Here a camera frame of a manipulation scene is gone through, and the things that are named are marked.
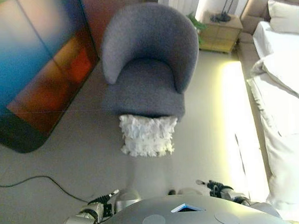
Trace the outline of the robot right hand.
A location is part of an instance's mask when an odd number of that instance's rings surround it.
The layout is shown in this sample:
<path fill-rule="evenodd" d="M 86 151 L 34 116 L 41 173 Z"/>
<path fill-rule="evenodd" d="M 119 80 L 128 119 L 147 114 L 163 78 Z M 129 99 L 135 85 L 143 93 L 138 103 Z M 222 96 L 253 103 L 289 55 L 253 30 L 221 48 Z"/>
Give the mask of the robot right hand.
<path fill-rule="evenodd" d="M 205 181 L 201 181 L 201 180 L 197 179 L 196 184 L 201 185 L 201 186 L 204 185 L 208 189 L 210 189 L 211 197 L 222 198 L 221 193 L 224 189 L 228 188 L 228 189 L 232 190 L 232 188 L 230 186 L 227 186 L 227 185 L 224 185 L 222 183 L 212 181 L 212 180 L 210 180 L 209 182 L 206 183 Z"/>

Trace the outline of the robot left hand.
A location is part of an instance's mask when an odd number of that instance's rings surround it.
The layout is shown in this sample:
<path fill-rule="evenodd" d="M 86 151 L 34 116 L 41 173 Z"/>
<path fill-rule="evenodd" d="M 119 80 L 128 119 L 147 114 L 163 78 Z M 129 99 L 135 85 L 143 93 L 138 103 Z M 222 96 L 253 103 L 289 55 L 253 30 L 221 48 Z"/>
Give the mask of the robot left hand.
<path fill-rule="evenodd" d="M 104 205 L 106 204 L 113 196 L 116 196 L 119 193 L 118 189 L 115 189 L 113 192 L 102 195 L 88 203 L 88 206 L 98 206 L 98 205 Z"/>

